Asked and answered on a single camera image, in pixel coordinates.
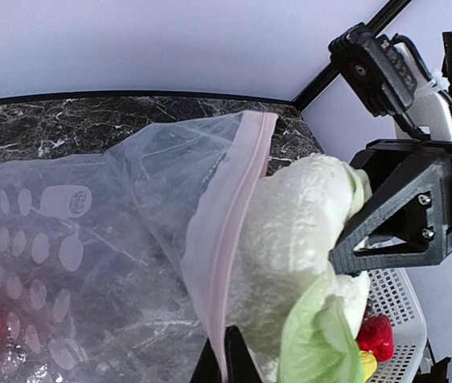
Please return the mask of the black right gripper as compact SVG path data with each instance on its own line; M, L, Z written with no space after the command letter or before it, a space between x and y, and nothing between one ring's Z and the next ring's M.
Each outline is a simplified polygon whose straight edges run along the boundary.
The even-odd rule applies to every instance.
M452 143L377 140L351 165L375 185L330 252L336 273L433 266L452 253Z

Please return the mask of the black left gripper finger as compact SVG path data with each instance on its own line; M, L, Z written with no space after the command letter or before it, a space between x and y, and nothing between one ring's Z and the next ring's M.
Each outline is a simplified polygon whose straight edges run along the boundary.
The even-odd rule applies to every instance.
M225 332L226 377L222 378L217 359L207 339L190 383L262 383L240 329L228 326Z

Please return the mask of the white cauliflower toy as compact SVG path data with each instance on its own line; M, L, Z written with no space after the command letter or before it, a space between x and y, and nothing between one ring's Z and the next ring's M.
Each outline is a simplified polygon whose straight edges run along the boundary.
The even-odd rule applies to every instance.
M242 226L228 297L267 382L361 382L356 337L370 278L329 260L344 225L371 197L367 173L313 154L261 178Z

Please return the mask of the white plastic basket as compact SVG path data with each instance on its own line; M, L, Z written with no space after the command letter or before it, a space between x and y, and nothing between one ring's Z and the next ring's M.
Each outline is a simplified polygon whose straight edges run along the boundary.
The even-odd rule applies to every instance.
M391 320L395 353L380 362L369 379L376 383L408 383L418 372L427 341L426 320L403 268L371 270L370 301L375 314Z

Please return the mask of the red bell pepper toy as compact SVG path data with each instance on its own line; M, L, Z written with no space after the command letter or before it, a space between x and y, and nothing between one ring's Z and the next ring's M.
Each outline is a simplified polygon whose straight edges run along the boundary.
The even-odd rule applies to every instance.
M365 319L356 340L360 350L372 353L377 361L389 361L394 356L391 320L384 314Z

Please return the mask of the clear zip top bag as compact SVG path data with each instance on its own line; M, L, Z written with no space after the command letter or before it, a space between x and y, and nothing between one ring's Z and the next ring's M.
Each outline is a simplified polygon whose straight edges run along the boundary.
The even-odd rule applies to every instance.
M101 154L0 163L0 382L226 377L226 303L275 113L150 124Z

